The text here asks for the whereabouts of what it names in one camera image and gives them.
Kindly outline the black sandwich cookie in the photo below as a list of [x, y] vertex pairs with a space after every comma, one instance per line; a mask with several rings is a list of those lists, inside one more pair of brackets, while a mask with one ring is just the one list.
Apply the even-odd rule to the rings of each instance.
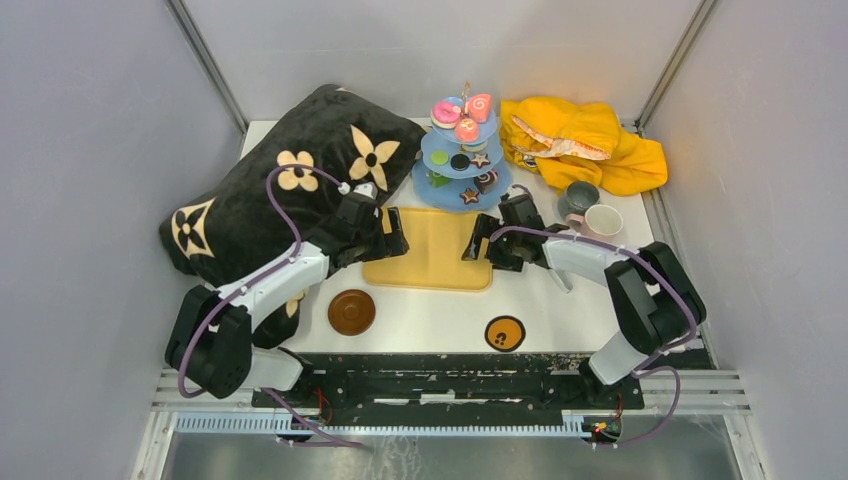
[[454, 171], [465, 171], [470, 165], [470, 159], [465, 154], [453, 155], [450, 159], [450, 166]]

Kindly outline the star cookie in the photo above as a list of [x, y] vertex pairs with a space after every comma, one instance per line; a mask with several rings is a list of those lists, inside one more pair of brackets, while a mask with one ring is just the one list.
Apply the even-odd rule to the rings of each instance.
[[470, 163], [477, 169], [482, 169], [483, 167], [490, 165], [491, 161], [486, 153], [475, 152], [474, 156], [470, 159]]
[[464, 205], [477, 204], [480, 201], [480, 192], [472, 188], [467, 188], [459, 194]]

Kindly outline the metal serving tongs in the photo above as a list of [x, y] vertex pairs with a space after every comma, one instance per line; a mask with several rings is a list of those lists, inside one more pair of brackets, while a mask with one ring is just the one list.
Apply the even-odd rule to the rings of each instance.
[[551, 278], [554, 280], [556, 285], [565, 293], [568, 294], [573, 291], [573, 283], [568, 276], [567, 272], [560, 269], [552, 268], [549, 270], [549, 274]]

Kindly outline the green swirl roll cake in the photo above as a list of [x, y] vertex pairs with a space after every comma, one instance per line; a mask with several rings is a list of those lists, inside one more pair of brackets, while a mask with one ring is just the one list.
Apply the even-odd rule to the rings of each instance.
[[452, 182], [452, 179], [435, 171], [427, 173], [428, 183], [432, 188], [441, 188]]

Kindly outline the yellow serving tray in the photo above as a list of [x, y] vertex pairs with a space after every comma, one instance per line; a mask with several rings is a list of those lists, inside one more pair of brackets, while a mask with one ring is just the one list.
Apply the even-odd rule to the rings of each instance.
[[409, 250], [402, 256], [365, 263], [366, 283], [468, 292], [480, 292], [491, 285], [490, 264], [462, 259], [477, 218], [475, 213], [414, 207], [401, 207], [399, 213]]

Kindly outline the yellow black round coaster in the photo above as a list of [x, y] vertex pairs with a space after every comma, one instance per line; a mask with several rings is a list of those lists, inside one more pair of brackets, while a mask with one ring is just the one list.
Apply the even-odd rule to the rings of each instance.
[[488, 322], [484, 330], [486, 344], [498, 352], [517, 350], [526, 339], [524, 324], [513, 316], [498, 316]]

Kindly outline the pink frosted donut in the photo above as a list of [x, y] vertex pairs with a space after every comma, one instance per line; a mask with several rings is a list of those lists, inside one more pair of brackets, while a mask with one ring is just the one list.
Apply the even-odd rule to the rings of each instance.
[[450, 100], [441, 100], [431, 109], [431, 123], [445, 130], [455, 129], [465, 118], [464, 109]]

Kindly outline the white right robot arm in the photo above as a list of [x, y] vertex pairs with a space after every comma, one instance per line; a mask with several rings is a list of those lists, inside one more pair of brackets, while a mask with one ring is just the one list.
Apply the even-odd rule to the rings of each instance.
[[527, 193], [503, 195], [498, 209], [498, 217], [477, 216], [462, 260], [483, 257], [493, 268], [513, 272], [536, 265], [566, 291], [574, 274], [609, 293], [618, 329], [579, 366], [577, 392], [585, 405], [606, 406], [622, 379], [697, 335], [706, 307], [667, 244], [629, 248], [571, 226], [546, 226]]

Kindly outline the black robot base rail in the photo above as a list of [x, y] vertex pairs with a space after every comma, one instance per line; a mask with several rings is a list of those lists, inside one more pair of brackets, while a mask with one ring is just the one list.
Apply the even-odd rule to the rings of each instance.
[[332, 427], [556, 426], [564, 411], [618, 413], [645, 406], [640, 383], [583, 378], [578, 353], [303, 355], [281, 398], [318, 408]]

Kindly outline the brown round coaster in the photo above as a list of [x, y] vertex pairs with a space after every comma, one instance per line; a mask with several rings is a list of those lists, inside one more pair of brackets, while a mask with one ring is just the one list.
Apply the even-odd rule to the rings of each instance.
[[339, 334], [357, 336], [367, 331], [376, 317], [376, 304], [365, 291], [348, 289], [337, 294], [329, 303], [327, 318]]

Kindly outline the pink round candy cake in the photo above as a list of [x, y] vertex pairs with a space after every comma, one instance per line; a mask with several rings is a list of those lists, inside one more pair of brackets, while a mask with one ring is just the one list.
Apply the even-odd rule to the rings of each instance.
[[455, 138], [464, 144], [476, 144], [480, 139], [480, 124], [465, 116], [453, 128]]

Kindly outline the salmon swirl cake slice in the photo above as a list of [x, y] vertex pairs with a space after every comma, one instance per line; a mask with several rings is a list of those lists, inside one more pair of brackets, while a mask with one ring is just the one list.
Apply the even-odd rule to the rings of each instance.
[[465, 115], [478, 124], [485, 123], [492, 109], [490, 94], [481, 93], [468, 97], [464, 102]]

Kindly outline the green macaron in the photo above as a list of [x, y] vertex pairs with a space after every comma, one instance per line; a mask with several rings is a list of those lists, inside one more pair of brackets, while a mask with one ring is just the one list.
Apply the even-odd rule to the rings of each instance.
[[433, 165], [441, 166], [449, 162], [450, 155], [446, 151], [436, 150], [430, 154], [429, 160]]

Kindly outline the pink mug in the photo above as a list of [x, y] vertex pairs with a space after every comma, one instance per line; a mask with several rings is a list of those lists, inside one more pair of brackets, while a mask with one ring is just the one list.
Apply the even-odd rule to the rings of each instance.
[[612, 240], [624, 230], [624, 219], [620, 212], [603, 204], [593, 205], [582, 214], [568, 214], [565, 221], [575, 232], [602, 241]]

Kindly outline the chocolate swirl roll cake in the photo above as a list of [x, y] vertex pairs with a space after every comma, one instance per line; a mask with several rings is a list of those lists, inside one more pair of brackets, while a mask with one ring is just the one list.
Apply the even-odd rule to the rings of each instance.
[[495, 169], [489, 170], [483, 174], [477, 175], [473, 179], [473, 183], [481, 195], [489, 194], [498, 188], [499, 174]]

